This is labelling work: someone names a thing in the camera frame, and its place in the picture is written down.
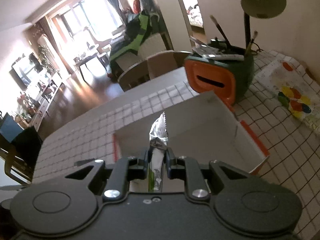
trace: lamp pole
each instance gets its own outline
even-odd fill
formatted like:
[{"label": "lamp pole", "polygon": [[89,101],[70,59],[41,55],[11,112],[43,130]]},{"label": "lamp pole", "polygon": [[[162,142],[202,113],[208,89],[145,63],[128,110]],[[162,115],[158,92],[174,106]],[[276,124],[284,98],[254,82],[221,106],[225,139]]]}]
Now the lamp pole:
[{"label": "lamp pole", "polygon": [[244,34],[245,34],[245,47],[247,48],[251,40],[250,30],[250,16],[244,13]]}]

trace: aluminum foil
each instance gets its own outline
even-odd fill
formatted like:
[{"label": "aluminum foil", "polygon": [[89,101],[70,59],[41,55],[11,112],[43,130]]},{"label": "aluminum foil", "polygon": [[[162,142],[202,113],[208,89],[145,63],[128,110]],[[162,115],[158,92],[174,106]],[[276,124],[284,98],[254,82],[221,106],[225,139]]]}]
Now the aluminum foil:
[{"label": "aluminum foil", "polygon": [[161,192],[164,175],[164,154],[169,141],[167,125],[164,112],[152,124],[149,133],[150,147],[152,150],[151,162],[149,165],[149,192]]}]

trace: yellow paint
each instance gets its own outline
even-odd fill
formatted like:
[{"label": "yellow paint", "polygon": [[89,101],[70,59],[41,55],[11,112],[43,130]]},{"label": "yellow paint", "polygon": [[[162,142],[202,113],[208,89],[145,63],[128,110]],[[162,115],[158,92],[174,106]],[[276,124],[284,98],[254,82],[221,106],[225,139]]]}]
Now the yellow paint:
[{"label": "yellow paint", "polygon": [[303,114],[304,112],[298,112],[298,111],[294,111],[294,110],[291,110],[291,113],[294,117],[298,118],[298,119],[301,119],[303,117]]},{"label": "yellow paint", "polygon": [[301,96],[300,101],[308,106],[311,105],[311,101],[307,96]]},{"label": "yellow paint", "polygon": [[282,93],[288,98],[294,98],[294,93],[289,87],[282,87],[281,88]]}]

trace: doorway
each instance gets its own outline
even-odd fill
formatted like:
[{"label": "doorway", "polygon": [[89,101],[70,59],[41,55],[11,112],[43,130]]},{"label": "doorway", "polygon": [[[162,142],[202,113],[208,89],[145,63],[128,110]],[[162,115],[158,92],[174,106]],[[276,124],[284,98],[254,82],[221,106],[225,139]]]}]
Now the doorway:
[{"label": "doorway", "polygon": [[183,3],[188,14],[193,36],[198,40],[207,43],[198,0],[183,0]]}]

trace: paintbrush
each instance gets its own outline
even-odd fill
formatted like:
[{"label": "paintbrush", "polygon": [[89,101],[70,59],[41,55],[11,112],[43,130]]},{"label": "paintbrush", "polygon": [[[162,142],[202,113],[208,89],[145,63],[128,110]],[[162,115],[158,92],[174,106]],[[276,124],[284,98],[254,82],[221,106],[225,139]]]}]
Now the paintbrush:
[{"label": "paintbrush", "polygon": [[248,44],[248,47],[245,50],[244,56],[247,56],[250,53],[252,44],[254,43],[254,40],[257,38],[257,36],[258,36],[258,32],[254,31],[252,39],[251,39],[250,43]]},{"label": "paintbrush", "polygon": [[221,26],[219,25],[219,23],[217,22],[217,19],[215,17],[213,17],[213,15],[210,15],[210,19],[213,21],[213,23],[216,25],[217,29],[219,30],[219,32],[222,34],[223,38],[225,39],[226,45],[229,49],[231,49],[231,44],[227,38],[227,36],[224,34]]}]

